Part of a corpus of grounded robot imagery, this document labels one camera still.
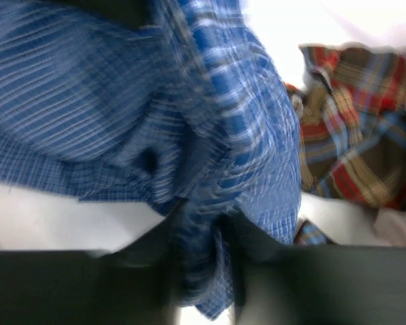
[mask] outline black surface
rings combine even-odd
[[[0,325],[86,324],[99,271],[85,252],[0,251]]]
[[[0,251],[0,325],[173,324],[177,264],[168,223],[102,258]]]
[[[131,29],[151,23],[148,0],[51,0],[97,14]]]
[[[237,324],[406,325],[406,248],[282,247],[238,219],[223,223]],[[244,247],[244,234],[265,245]]]

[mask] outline blue fabric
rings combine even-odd
[[[152,16],[131,31],[0,1],[0,181],[163,215],[188,198],[173,234],[184,304],[215,318],[232,300],[217,216],[293,241],[298,121],[237,0],[154,0]]]

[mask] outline plaid fabric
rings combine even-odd
[[[406,56],[301,50],[319,81],[306,95],[289,87],[300,113],[303,190],[406,211]]]
[[[334,245],[320,229],[308,220],[305,220],[296,233],[294,243],[297,245]]]
[[[0,181],[163,215],[187,198],[184,303],[209,318],[232,299],[217,216],[289,244],[300,205],[298,119],[238,2],[154,0],[132,31],[0,0]]]

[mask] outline red plaid fabric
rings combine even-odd
[[[301,50],[319,81],[304,95],[288,86],[300,111],[303,190],[406,211],[406,55]]]

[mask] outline cloth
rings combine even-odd
[[[308,220],[300,225],[294,243],[297,245],[334,245],[331,239],[329,239],[314,223]]]
[[[406,211],[406,55],[359,45],[301,50],[317,80],[306,94],[288,87],[303,190]]]
[[[0,0],[0,181],[81,200],[187,204],[184,304],[232,300],[215,227],[241,210],[293,242],[298,119],[237,0],[153,0],[127,30],[45,1]]]

